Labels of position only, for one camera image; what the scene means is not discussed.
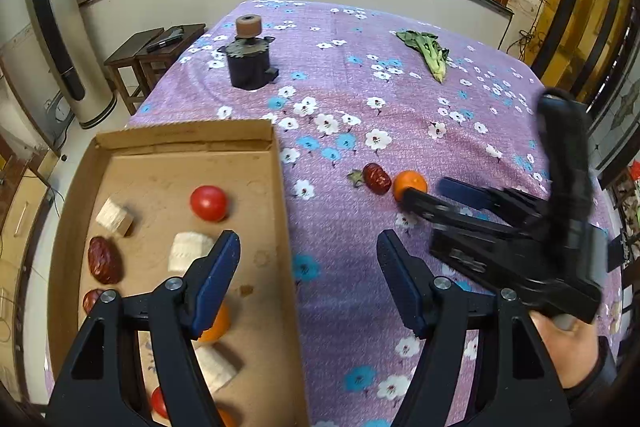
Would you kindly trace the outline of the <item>person's right hand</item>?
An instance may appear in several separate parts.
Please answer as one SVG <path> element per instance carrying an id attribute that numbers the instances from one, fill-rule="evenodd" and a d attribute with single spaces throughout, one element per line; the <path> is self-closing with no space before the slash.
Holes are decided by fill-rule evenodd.
<path id="1" fill-rule="evenodd" d="M 597 365 L 599 341 L 596 325 L 576 321 L 572 329 L 564 331 L 544 314 L 530 311 L 529 316 L 544 342 L 562 387 L 568 389 L 579 385 Z"/>

